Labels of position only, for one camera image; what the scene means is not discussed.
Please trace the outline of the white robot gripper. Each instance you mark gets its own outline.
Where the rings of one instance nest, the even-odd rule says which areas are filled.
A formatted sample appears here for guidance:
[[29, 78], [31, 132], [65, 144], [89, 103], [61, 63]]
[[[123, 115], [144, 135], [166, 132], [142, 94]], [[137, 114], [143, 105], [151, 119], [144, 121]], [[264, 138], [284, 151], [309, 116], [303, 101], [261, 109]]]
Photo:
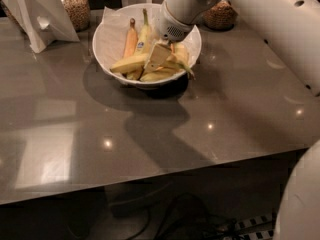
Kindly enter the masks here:
[[[199, 15], [220, 0], [163, 0], [156, 16], [156, 30], [161, 39], [181, 42], [197, 24]], [[168, 42], [155, 42], [145, 61], [146, 72], [155, 71], [171, 54]]]

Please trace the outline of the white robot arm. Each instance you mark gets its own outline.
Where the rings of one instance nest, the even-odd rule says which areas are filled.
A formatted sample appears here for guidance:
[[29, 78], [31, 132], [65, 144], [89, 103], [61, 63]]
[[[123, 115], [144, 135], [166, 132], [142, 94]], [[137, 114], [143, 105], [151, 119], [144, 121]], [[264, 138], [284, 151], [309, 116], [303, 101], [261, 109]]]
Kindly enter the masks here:
[[[145, 69], [169, 56], [170, 44], [192, 30], [195, 19], [219, 0], [164, 0]], [[240, 17], [313, 93], [320, 94], [320, 7], [316, 0], [227, 0]], [[320, 240], [320, 141], [299, 159], [285, 187], [273, 240]]]

